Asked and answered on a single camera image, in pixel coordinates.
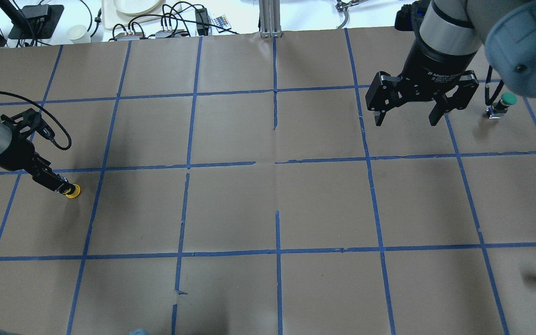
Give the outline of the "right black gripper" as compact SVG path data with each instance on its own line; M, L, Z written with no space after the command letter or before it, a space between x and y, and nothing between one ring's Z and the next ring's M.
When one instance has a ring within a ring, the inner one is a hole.
M479 87L473 71L466 71L449 82L440 82L431 76L417 79L391 76L380 71L375 74L365 96L368 110L374 112L375 125L380 127L389 110L408 102L435 101L429 113L432 127L454 109L465 109Z

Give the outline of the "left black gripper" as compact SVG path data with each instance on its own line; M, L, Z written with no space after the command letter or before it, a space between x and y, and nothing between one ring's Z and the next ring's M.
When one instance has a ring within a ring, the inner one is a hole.
M32 108L13 117L0 116L0 167L10 171L25 170L45 188L54 192L66 191L72 184L51 171L50 162L43 159L28 140L34 132L51 140L51 127Z

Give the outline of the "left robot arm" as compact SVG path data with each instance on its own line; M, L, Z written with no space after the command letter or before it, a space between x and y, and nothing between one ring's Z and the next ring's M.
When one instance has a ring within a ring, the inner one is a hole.
M40 156L29 138L37 132L60 150L68 150L72 143L68 132L61 128L68 139L68 145L61 147L55 140L55 133L42 115L30 108L13 117L0 116L0 168L7 171L24 170L39 185L51 191L74 199L80 195L79 185L70 183L67 178L56 174L50 161Z

